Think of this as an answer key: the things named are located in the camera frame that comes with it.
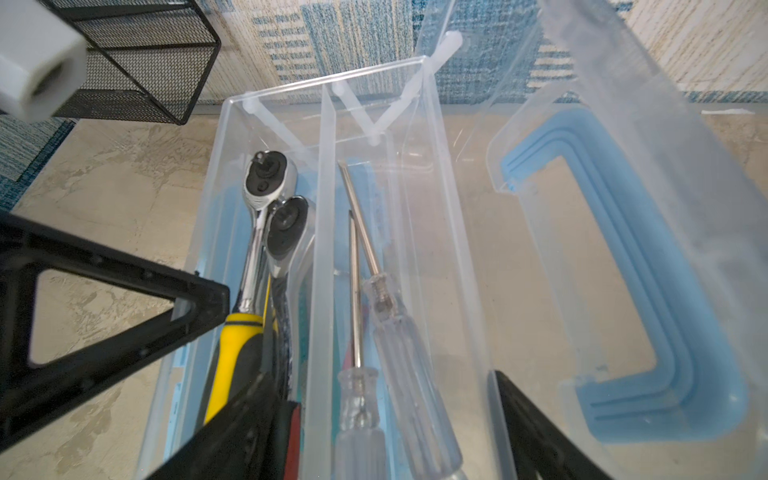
blue plastic carrying handle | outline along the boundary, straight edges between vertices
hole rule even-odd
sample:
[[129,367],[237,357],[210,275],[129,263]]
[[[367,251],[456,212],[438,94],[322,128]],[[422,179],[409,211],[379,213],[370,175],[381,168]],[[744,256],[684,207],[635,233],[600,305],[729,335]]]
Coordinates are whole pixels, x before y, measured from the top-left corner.
[[649,372],[576,388],[603,443],[700,441],[734,429],[748,395],[697,276],[656,204],[597,118],[558,112],[502,160],[507,185],[563,157],[627,284],[657,357]]

marble surface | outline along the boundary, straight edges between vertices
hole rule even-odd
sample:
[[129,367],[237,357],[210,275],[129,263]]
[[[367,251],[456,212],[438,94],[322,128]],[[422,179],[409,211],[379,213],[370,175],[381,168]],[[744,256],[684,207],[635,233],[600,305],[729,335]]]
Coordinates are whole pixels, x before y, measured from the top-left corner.
[[[768,118],[757,115],[709,115],[713,128],[747,175],[768,194]],[[464,119],[446,117],[451,132]],[[81,121],[48,166],[29,188],[14,213],[150,260],[181,268],[189,248],[195,214],[200,201],[216,117],[192,117],[183,127],[111,121]],[[478,144],[488,139],[479,138]],[[549,298],[545,275],[535,246],[527,235],[519,235],[525,219],[512,197],[500,201],[490,193],[485,152],[477,147],[455,165],[458,192],[472,260],[478,278],[485,314],[487,341],[494,366],[503,369],[553,421],[564,425],[558,382],[572,375],[568,338]],[[505,215],[507,230],[487,235],[482,225]],[[426,296],[443,296],[438,244],[432,245],[434,267],[423,283]],[[498,262],[511,256],[510,265]],[[429,259],[420,260],[429,263]],[[36,313],[32,358],[45,362],[74,349],[114,335],[159,313],[162,300],[149,299],[114,287],[46,273],[40,283],[43,293]],[[515,321],[508,318],[514,304]],[[623,308],[621,299],[615,308]],[[445,317],[452,310],[445,303]],[[632,325],[613,328],[613,339],[631,338]],[[459,385],[467,365],[457,364],[452,332],[429,332],[433,343],[435,373],[441,386],[456,391],[446,397],[458,430],[470,478],[483,478],[473,455],[475,436],[473,402]],[[636,345],[629,353],[613,351],[617,362],[647,355],[647,346]],[[0,479],[78,478],[118,480],[132,478],[144,426],[157,378],[158,364],[142,370],[64,415],[58,421],[0,455]],[[744,440],[749,432],[735,432],[731,440]],[[668,473],[695,471],[730,473],[749,461],[748,453],[717,445],[696,451],[667,445],[660,459]],[[636,452],[616,451],[629,467],[637,467]]]

clear plastic box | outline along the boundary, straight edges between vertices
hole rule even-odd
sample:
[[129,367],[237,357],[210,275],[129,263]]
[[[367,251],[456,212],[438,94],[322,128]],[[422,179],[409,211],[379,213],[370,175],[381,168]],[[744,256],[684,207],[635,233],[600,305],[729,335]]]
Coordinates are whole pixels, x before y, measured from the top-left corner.
[[[316,205],[301,478],[332,478],[349,341],[338,159],[468,478],[515,477],[494,369],[614,478],[765,478],[768,201],[608,3],[505,0],[494,28],[473,5],[429,3],[416,53],[462,36],[434,74],[417,57],[223,106],[187,269],[237,291],[256,151],[286,153]],[[193,434],[217,338],[163,361],[139,477]],[[381,376],[377,392],[390,478],[409,478]]]

wire mesh organizer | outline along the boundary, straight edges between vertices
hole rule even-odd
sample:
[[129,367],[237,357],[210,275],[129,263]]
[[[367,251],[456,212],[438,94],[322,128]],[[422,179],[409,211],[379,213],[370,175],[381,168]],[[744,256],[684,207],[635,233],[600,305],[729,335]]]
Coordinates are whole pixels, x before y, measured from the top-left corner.
[[88,41],[88,78],[57,117],[185,124],[221,40],[191,0],[40,0]]

blue and beige wall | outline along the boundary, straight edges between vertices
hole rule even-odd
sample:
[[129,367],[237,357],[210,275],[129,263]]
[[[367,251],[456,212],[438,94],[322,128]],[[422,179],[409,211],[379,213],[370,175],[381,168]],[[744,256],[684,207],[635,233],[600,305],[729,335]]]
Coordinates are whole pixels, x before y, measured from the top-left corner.
[[[201,103],[412,55],[427,0],[198,0],[222,38]],[[468,18],[505,35],[533,17],[535,0],[477,0]],[[611,0],[634,34],[692,101],[768,102],[765,0]],[[472,103],[487,91],[492,58],[446,72],[444,103]],[[519,99],[570,78],[567,51],[544,40],[507,97]]]

